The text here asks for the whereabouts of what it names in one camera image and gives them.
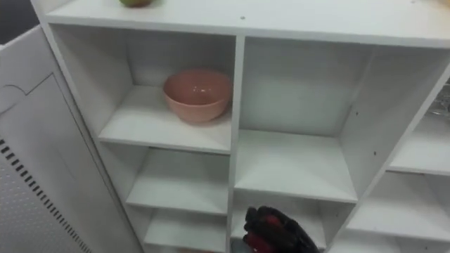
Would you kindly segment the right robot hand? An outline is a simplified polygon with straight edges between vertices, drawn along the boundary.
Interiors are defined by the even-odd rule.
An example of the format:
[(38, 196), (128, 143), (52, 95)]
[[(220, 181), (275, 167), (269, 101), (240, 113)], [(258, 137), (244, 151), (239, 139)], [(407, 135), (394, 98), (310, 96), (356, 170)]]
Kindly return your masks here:
[(282, 211), (269, 207), (248, 207), (242, 241), (261, 253), (320, 253), (309, 234)]

